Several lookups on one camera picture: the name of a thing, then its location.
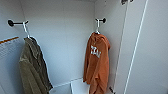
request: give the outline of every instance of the hanging clothes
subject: hanging clothes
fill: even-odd
[[[89,94],[105,94],[109,75],[110,44],[102,34],[92,33],[85,55],[83,82],[90,84]]]
[[[53,87],[48,79],[42,51],[36,40],[30,38],[24,38],[25,45],[19,61],[25,94],[49,94]]]

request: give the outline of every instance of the white wall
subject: white wall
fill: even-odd
[[[121,4],[121,0],[98,0],[95,3],[95,18],[103,19],[105,17],[107,19],[105,24],[100,25],[99,31],[108,38],[111,45],[109,50],[110,75],[107,89],[109,86],[114,87],[126,6],[127,4]]]
[[[86,44],[94,31],[94,3],[21,1],[30,35],[41,46],[53,86],[82,78]]]
[[[0,45],[0,94],[23,94],[18,61],[23,45],[22,38],[26,34],[22,26],[9,27],[8,19],[15,22],[24,21],[19,0],[0,0],[0,41],[16,36],[22,40],[18,41],[21,42],[17,44],[18,47],[14,46],[16,42],[8,42],[12,47],[8,43]]]

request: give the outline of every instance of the coat hook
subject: coat hook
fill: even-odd
[[[23,24],[23,22],[22,23],[14,23],[12,20],[8,20],[8,24],[9,24],[9,26],[13,27],[14,24]]]

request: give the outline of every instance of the hanger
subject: hanger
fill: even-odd
[[[27,33],[27,37],[28,37],[29,39],[31,39],[31,38],[30,38],[30,33],[28,32],[27,27],[26,27],[26,23],[28,23],[28,21],[23,22],[23,28],[24,28],[25,32]]]
[[[100,34],[99,32],[99,27],[100,27],[100,21],[102,21],[103,23],[106,22],[106,18],[104,18],[103,20],[100,20],[100,19],[95,19],[97,21],[97,29],[95,31],[96,34]]]
[[[100,34],[100,32],[99,32],[99,26],[100,26],[100,20],[99,19],[97,19],[97,29],[96,29],[96,31],[95,31],[95,33],[96,34]]]

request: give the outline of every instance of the hoodie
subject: hoodie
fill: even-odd
[[[109,75],[110,44],[102,34],[92,33],[85,55],[83,82],[90,84],[89,94],[105,94]]]

